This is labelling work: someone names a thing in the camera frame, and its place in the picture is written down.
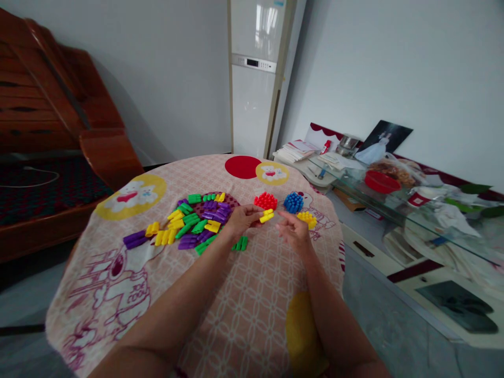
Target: seat cushion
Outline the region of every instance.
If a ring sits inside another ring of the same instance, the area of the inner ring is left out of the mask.
[[[0,225],[11,225],[30,219],[54,215],[89,204],[113,193],[95,175],[83,156],[44,163],[26,163],[36,169],[59,173],[49,184],[28,188],[52,180],[53,173],[25,170],[23,165],[0,166]]]

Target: pink tablecloth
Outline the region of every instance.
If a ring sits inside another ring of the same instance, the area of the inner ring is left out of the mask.
[[[177,161],[132,180],[91,215],[47,313],[47,338],[78,376],[87,376],[149,306],[198,258],[177,244],[152,243],[126,250],[122,238],[146,229],[189,194],[225,192],[247,204],[266,191],[282,201],[292,191],[303,211],[317,217],[311,231],[317,254],[341,291],[341,227],[331,202],[296,170],[234,155]],[[233,253],[227,278],[178,365],[194,376],[281,376],[290,369],[286,316],[297,293],[307,290],[304,268],[282,244],[275,216],[249,230],[245,252]]]

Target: left hand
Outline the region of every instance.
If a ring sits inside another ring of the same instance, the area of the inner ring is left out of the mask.
[[[235,207],[221,233],[237,243],[240,236],[250,227],[262,227],[259,218],[263,213],[262,208],[252,204]]]

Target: red bowl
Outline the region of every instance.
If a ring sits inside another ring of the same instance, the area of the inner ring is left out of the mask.
[[[364,182],[372,190],[379,193],[389,194],[401,189],[399,181],[387,176],[385,173],[376,171],[367,171]]]

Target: tile floor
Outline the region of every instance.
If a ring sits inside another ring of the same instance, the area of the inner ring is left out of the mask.
[[[337,197],[329,193],[334,202]],[[43,323],[75,241],[0,265],[0,327]],[[394,377],[503,377],[504,352],[454,345],[347,250],[345,299]],[[0,376],[72,377],[43,333],[0,338]]]

